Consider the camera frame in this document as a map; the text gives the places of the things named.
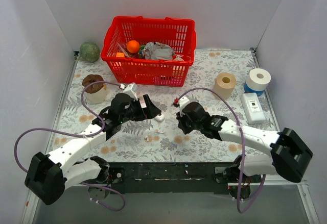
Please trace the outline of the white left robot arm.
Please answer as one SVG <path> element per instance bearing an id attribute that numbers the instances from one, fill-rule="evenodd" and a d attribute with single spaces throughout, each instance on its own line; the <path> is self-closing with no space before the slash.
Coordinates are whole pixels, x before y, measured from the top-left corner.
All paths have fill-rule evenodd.
<path id="1" fill-rule="evenodd" d="M 93 157 L 77 161 L 94 147 L 104 143 L 128 121 L 153 119 L 161 113 L 148 95 L 144 101 L 124 93 L 117 94 L 110 106 L 101 110 L 98 118 L 62 147 L 47 154 L 38 152 L 32 157 L 25 185 L 46 205 L 57 201 L 64 191 L 87 180 L 104 183 L 109 176 L 109 164 Z"/>

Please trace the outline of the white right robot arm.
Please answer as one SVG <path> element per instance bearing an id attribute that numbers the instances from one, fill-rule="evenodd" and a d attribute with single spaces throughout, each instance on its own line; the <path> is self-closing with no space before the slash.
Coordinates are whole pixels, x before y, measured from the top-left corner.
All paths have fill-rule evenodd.
<path id="1" fill-rule="evenodd" d="M 240 163 L 231 169 L 237 182 L 252 175 L 280 175 L 299 183 L 313 157 L 309 147 L 290 128 L 276 132 L 242 127 L 227 117 L 210 115 L 198 102 L 179 102 L 179 109 L 178 127 L 185 134 L 196 130 L 207 138 L 238 143 L 261 152 L 257 157 L 241 157 Z"/>

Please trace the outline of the white earbud case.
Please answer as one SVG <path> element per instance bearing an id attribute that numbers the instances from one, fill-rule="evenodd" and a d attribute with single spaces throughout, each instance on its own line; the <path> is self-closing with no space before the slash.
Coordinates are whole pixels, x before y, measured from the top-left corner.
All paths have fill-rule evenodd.
<path id="1" fill-rule="evenodd" d="M 165 115 L 160 113 L 154 118 L 157 122 L 163 122 L 165 119 Z"/>

